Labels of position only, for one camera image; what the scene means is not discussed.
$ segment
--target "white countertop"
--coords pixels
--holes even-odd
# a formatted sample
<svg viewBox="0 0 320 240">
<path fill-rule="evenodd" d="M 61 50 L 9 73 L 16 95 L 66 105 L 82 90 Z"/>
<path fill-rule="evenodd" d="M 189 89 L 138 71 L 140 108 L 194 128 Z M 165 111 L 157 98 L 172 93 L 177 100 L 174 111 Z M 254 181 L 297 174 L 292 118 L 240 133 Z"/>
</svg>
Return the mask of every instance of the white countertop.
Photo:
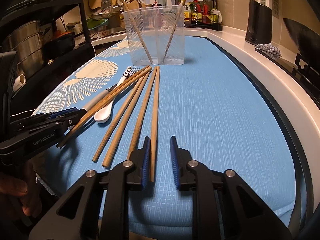
<svg viewBox="0 0 320 240">
<path fill-rule="evenodd" d="M 255 51 L 245 42 L 245 31 L 223 27 L 223 31 L 185 28 L 185 35 L 206 37 L 239 60 L 268 89 L 287 115 L 305 151 L 313 181 L 314 209 L 320 202 L 320 110 L 305 90 L 284 70 Z M 126 34 L 118 34 L 92 41 L 92 45 L 119 41 Z M 294 62 L 295 54 L 279 46 L 282 58 Z"/>
</svg>

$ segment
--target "shelf post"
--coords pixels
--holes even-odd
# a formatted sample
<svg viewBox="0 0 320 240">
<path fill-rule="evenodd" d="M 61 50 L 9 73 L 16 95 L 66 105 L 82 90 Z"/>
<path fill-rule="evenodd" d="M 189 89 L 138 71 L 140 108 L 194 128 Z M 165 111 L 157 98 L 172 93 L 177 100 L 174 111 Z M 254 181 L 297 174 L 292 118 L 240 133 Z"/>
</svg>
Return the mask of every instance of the shelf post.
<svg viewBox="0 0 320 240">
<path fill-rule="evenodd" d="M 80 8 L 80 17 L 81 17 L 81 23 L 82 23 L 85 42 L 89 43 L 90 42 L 90 35 L 89 35 L 89 31 L 88 31 L 88 26 L 87 26 L 87 19 L 85 17 L 84 0 L 80 0 L 79 8 Z"/>
</svg>

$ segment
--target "blue tablecloth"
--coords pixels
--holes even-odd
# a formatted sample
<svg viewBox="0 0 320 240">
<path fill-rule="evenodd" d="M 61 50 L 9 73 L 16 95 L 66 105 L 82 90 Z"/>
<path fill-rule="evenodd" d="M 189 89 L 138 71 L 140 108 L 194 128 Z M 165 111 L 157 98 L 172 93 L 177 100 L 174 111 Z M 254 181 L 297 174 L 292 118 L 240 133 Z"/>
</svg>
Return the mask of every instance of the blue tablecloth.
<svg viewBox="0 0 320 240">
<path fill-rule="evenodd" d="M 279 125 L 242 72 L 219 49 L 204 38 L 186 37 L 183 65 L 161 66 L 158 121 L 158 153 L 155 184 L 130 194 L 130 230 L 155 239 L 190 239 L 192 198 L 174 186 L 169 141 L 210 169 L 234 169 L 268 206 L 288 225 L 295 203 L 293 161 Z M 126 40 L 105 50 L 59 85 L 37 112 L 81 108 L 97 93 L 116 84 L 131 65 Z M 112 116 L 128 91 L 116 98 Z M 125 160 L 143 96 L 121 138 L 114 167 Z M 140 135 L 139 147 L 150 136 L 151 95 Z M 84 131 L 62 149 L 51 147 L 39 157 L 40 175 L 54 190 L 65 192 L 88 169 L 112 119 L 105 124 L 89 121 Z"/>
</svg>

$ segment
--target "human hand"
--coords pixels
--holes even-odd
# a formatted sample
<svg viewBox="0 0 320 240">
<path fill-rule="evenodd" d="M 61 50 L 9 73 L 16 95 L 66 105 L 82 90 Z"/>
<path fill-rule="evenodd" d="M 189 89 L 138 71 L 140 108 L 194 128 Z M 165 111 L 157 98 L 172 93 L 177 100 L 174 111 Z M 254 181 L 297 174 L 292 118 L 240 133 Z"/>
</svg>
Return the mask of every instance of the human hand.
<svg viewBox="0 0 320 240">
<path fill-rule="evenodd" d="M 36 184 L 36 173 L 30 161 L 23 167 L 23 179 L 25 181 L 0 172 L 0 209 L 13 221 L 20 217 L 12 206 L 9 195 L 20 198 L 22 210 L 27 216 L 37 217 L 42 209 L 40 188 Z"/>
</svg>

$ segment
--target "silver screw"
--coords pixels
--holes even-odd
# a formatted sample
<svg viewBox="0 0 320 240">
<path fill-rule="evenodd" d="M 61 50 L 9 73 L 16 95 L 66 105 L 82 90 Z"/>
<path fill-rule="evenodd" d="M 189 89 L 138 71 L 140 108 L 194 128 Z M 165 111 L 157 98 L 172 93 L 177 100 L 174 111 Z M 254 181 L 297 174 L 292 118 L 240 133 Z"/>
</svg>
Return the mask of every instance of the silver screw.
<svg viewBox="0 0 320 240">
<path fill-rule="evenodd" d="M 96 172 L 94 170 L 89 170 L 85 173 L 85 175 L 89 178 L 93 177 L 94 175 L 96 175 Z"/>
<path fill-rule="evenodd" d="M 133 164 L 132 161 L 124 161 L 124 162 L 122 163 L 122 165 L 123 165 L 124 167 L 130 167 L 130 166 L 132 166 L 132 164 Z"/>
<path fill-rule="evenodd" d="M 233 170 L 227 170 L 227 171 L 226 171 L 226 175 L 227 175 L 228 177 L 234 177 L 235 174 L 236 174 L 236 173 L 235 173 Z"/>
<path fill-rule="evenodd" d="M 191 161 L 188 162 L 188 164 L 191 167 L 196 167 L 196 166 L 198 166 L 199 163 L 197 161 L 195 161 L 195 160 L 191 160 Z"/>
</svg>

